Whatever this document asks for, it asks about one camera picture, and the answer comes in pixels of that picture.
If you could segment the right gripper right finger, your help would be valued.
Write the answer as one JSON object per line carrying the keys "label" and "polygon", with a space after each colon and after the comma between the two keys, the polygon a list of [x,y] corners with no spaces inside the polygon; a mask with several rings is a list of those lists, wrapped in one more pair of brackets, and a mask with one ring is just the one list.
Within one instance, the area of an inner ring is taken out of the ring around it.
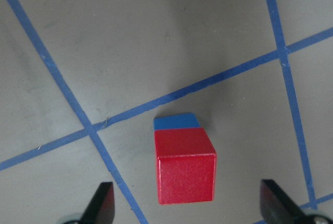
{"label": "right gripper right finger", "polygon": [[260,212],[266,223],[312,223],[312,218],[272,179],[261,180]]}

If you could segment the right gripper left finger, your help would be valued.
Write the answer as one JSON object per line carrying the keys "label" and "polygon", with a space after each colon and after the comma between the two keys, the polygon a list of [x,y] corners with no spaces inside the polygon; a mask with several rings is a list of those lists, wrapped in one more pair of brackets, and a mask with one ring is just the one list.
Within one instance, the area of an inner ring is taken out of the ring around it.
{"label": "right gripper left finger", "polygon": [[112,182],[102,182],[97,188],[79,223],[113,223],[115,217]]}

